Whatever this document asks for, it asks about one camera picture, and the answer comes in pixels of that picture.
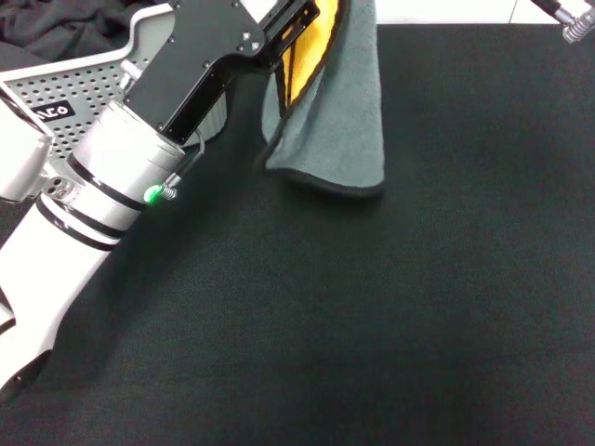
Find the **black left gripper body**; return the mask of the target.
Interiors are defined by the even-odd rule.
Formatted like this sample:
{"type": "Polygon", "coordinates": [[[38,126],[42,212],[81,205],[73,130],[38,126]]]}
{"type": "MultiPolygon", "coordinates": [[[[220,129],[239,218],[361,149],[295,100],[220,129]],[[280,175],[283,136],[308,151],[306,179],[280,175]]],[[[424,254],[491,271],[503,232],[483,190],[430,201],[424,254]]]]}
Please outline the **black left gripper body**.
{"type": "Polygon", "coordinates": [[[266,34],[239,1],[179,1],[174,29],[129,89],[127,107],[182,145],[238,72],[251,67],[266,34]]]}

